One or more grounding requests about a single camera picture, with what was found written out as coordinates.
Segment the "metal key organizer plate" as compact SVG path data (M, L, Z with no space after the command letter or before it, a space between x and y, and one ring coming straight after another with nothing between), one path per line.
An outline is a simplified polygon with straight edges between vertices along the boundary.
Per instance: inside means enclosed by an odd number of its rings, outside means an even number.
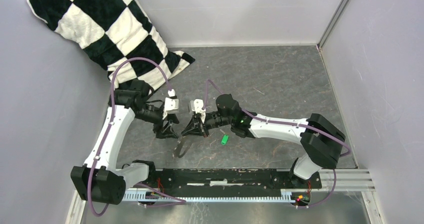
M173 157L182 158L191 148L193 142L190 136L182 136L177 141L177 146L174 148Z

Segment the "key with green tag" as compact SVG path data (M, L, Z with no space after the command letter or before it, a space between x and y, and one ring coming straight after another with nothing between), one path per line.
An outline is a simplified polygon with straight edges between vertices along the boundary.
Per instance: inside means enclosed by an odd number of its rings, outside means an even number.
M222 133L222 139L221 139L221 145L226 145L229 140L229 135L222 129L220 129L220 132Z

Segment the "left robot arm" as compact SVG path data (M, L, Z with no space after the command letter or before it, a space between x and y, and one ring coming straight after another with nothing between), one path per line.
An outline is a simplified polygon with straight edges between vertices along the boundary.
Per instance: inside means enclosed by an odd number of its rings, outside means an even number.
M130 124L143 120L153 124L158 139L178 138L172 129L179 121L176 113L179 100L174 89L159 100L150 100L154 89L142 80L131 81L115 89L110 96L106 119L97 142L82 166L71 170L71 180L82 200L119 204L127 189L140 183L156 184L158 175L152 161L134 160L129 166L117 168L117 157Z

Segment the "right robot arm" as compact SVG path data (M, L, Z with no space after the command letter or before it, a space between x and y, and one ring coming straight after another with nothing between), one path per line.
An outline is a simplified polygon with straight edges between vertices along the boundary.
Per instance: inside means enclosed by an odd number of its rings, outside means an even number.
M320 114L309 118L272 118L243 109L231 94L222 94L215 101L217 110L207 113L204 101L191 101L192 118L182 136L208 137L209 131L230 126L240 138L272 138L296 143L305 154L298 158L289 173L289 182L295 188L308 183L309 178L321 169L335 169L343 156L345 135Z

